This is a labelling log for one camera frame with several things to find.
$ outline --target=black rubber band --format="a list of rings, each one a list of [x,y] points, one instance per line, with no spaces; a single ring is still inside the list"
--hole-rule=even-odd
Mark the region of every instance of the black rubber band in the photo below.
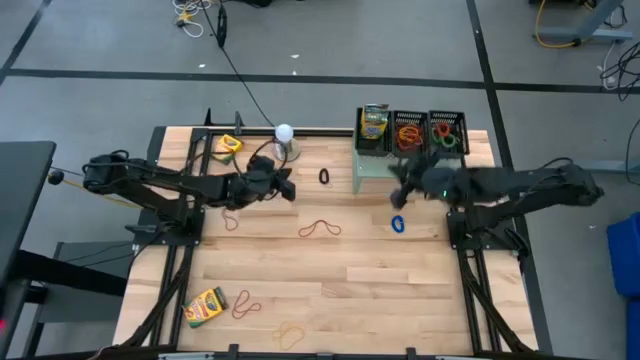
[[[329,170],[324,168],[320,170],[320,174],[318,174],[318,181],[323,185],[327,185],[329,183]]]

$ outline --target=black basket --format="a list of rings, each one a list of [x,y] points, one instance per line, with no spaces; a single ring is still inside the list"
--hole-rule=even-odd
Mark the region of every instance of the black basket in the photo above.
[[[433,126],[442,123],[449,124],[453,136],[458,139],[457,144],[451,148],[446,148],[432,139]],[[439,110],[429,111],[429,128],[427,130],[429,131],[429,143],[432,146],[437,146],[441,156],[459,157],[461,155],[469,155],[469,136],[467,135],[467,121],[464,118],[464,113]]]
[[[371,140],[364,139],[360,137],[360,129],[361,123],[360,118],[362,117],[362,108],[358,108],[358,116],[356,117],[356,127],[355,134],[356,137],[356,152],[359,155],[367,155],[367,156],[378,156],[378,157],[386,157],[391,153],[391,135],[390,135],[390,124],[387,124],[387,128],[384,131],[384,134],[379,139]]]
[[[396,132],[403,125],[414,124],[422,129],[422,145],[415,150],[402,151],[398,147]],[[416,111],[396,110],[393,112],[391,120],[391,143],[393,144],[393,155],[399,158],[408,158],[415,154],[426,154],[429,150],[429,114]]]

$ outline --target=concrete floor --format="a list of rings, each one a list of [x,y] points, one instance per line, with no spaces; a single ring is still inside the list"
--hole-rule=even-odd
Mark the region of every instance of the concrete floor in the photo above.
[[[500,163],[467,2],[277,0],[259,10],[228,3],[226,50],[240,73],[256,75],[258,82],[249,86],[276,123],[348,127],[355,108],[371,102],[464,111],[469,128],[489,131]],[[542,49],[530,36],[536,9],[526,1],[475,3],[496,82],[599,84],[597,66],[608,44]],[[640,4],[626,5],[627,28],[640,37]],[[39,6],[39,0],[0,0],[0,63],[10,58]],[[543,22],[575,23],[584,15],[577,6],[551,6]],[[22,51],[14,53],[19,56],[11,70],[0,75],[0,141],[53,140],[54,164],[79,169],[90,156],[114,149],[143,156],[154,126],[200,124],[209,107],[215,122],[232,121],[238,110],[245,123],[265,125],[238,82],[215,76],[128,79],[132,72],[169,79],[232,73],[208,31],[191,39],[172,25],[172,17],[168,1],[53,0]],[[202,14],[196,20],[203,22]],[[43,77],[40,70],[59,72]],[[297,83],[289,77],[294,72],[349,78]],[[433,81],[403,83],[413,78]],[[614,95],[579,92],[498,91],[497,97],[517,169],[558,156],[623,159],[628,132],[640,116],[634,95],[625,103]],[[632,155],[640,155],[639,146]],[[554,353],[621,360],[625,306],[613,288],[605,229],[638,210],[640,191],[622,176],[596,180],[606,191],[597,205],[546,209],[527,221]],[[136,211],[73,188],[45,186],[23,248],[51,256],[61,241],[129,240],[123,225],[136,218]],[[23,313],[11,356],[20,354],[34,311]],[[110,342],[114,327],[113,321],[48,325],[38,354],[99,348]]]

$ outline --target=blue object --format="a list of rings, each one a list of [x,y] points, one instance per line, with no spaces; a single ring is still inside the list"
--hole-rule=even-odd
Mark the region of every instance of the blue object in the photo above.
[[[640,300],[629,301],[627,308],[627,359],[640,360]]]
[[[640,213],[609,225],[609,253],[616,290],[622,296],[640,297]]]
[[[391,227],[395,232],[403,233],[404,232],[404,219],[400,215],[396,215],[391,219]]]

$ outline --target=wooden table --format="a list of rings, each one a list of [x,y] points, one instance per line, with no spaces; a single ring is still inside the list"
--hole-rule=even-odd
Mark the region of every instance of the wooden table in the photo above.
[[[190,133],[189,127],[168,127],[158,164],[181,169]],[[267,138],[241,138],[245,146],[237,158],[244,167]],[[492,166],[486,131],[469,131],[469,138],[467,166]],[[297,139],[302,154],[287,165],[293,168],[296,201],[256,202],[233,214],[239,221],[235,231],[225,229],[221,209],[207,209],[193,258],[187,299],[220,286],[233,305],[248,290],[250,303],[260,303],[262,310],[240,320],[226,311],[197,329],[183,321],[178,348],[226,351],[229,344],[239,344],[243,352],[284,352],[301,337],[296,329],[282,342],[274,339],[273,332],[285,323],[304,330],[290,352],[404,354],[415,347],[418,354],[471,354],[459,266],[447,238],[447,207],[415,195],[398,212],[388,200],[398,184],[389,179],[365,180],[353,195],[352,139]],[[264,154],[272,156],[271,148]],[[321,168],[329,170],[331,186],[318,182]],[[212,174],[234,171],[218,162],[209,169]],[[405,220],[402,234],[390,226],[396,214]],[[311,236],[298,236],[300,228],[318,219],[339,225],[342,233],[334,236],[320,225]],[[155,303],[166,253],[165,246],[150,246],[135,261],[114,343],[128,338]],[[536,348],[518,261],[508,251],[486,251],[485,257],[496,307]],[[488,349],[485,317],[476,307]],[[166,314],[161,343],[168,339],[171,315]]]

